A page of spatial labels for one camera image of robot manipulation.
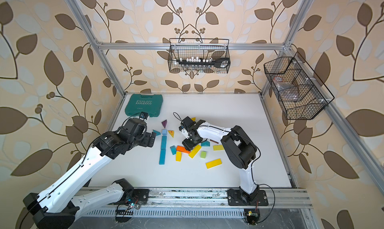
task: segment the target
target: white robotic arm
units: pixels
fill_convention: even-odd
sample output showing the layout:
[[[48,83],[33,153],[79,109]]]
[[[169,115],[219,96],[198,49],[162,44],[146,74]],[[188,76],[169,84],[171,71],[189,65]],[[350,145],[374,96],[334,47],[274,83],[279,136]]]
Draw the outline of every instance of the white robotic arm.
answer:
[[[229,160],[239,168],[242,200],[246,204],[251,204],[258,192],[258,186],[252,177],[252,163],[256,160],[255,153],[258,148],[243,129],[239,126],[218,127],[203,120],[195,122],[186,117],[181,120],[179,130],[186,137],[183,145],[189,151],[204,138],[223,144]]]
[[[39,229],[67,229],[80,217],[109,203],[125,204],[132,200],[133,187],[125,179],[92,193],[75,196],[100,169],[133,147],[152,147],[156,133],[146,132],[148,114],[131,118],[117,131],[108,131],[92,143],[87,153],[61,178],[39,194],[30,193],[23,203]]]

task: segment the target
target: purple pyramid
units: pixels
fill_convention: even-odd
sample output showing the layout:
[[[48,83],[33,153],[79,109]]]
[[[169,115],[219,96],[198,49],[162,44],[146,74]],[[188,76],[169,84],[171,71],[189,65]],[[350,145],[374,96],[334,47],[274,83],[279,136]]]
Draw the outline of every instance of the purple pyramid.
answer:
[[[165,121],[162,121],[161,124],[163,125],[163,127],[165,128],[167,126],[167,120]]]

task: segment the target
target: wire basket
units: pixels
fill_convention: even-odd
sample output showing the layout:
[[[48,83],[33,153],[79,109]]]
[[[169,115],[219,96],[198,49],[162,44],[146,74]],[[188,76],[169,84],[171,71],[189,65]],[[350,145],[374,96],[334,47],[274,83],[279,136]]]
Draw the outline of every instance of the wire basket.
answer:
[[[264,64],[265,75],[271,84],[280,107],[288,120],[312,120],[327,106],[334,96],[311,66],[314,76],[308,76],[300,63],[303,57],[296,53],[293,57],[280,57]],[[320,80],[328,90],[324,96],[312,80]],[[278,89],[280,82],[288,83],[285,89]]]
[[[228,39],[170,38],[168,66],[171,73],[228,73]]]

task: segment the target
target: leaf wallpaper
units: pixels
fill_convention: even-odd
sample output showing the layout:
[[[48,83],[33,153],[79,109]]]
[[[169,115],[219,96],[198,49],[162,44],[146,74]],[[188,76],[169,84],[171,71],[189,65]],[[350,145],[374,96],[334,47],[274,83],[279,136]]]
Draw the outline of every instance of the leaf wallpaper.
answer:
[[[99,41],[281,43],[302,0],[77,0]]]
[[[1,218],[18,228],[21,198],[85,154],[120,96],[63,0],[0,0],[0,25]],[[22,228],[32,225],[27,216]]]
[[[293,43],[381,164],[383,7],[383,0],[315,0]],[[384,198],[326,112],[311,121],[286,120],[271,90],[265,98],[324,229],[381,228]]]
[[[230,55],[227,74],[170,72],[167,51],[109,50],[107,57],[127,92],[260,92],[266,81],[263,64],[276,57],[274,52],[236,50]],[[110,86],[108,78],[104,85]]]

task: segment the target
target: blue block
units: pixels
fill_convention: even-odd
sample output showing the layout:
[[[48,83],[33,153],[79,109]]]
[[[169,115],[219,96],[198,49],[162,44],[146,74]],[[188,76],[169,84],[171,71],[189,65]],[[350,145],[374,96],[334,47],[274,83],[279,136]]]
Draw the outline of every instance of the blue block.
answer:
[[[166,150],[161,149],[160,150],[160,160],[159,160],[159,165],[164,165],[166,163]]]
[[[159,131],[153,130],[156,133],[156,136],[159,136],[161,133]]]
[[[208,141],[202,142],[201,146],[211,146],[211,143]]]
[[[175,146],[170,146],[170,151],[172,152],[172,155],[175,155],[176,154]]]
[[[162,136],[161,137],[161,149],[166,149],[167,148],[167,136]]]

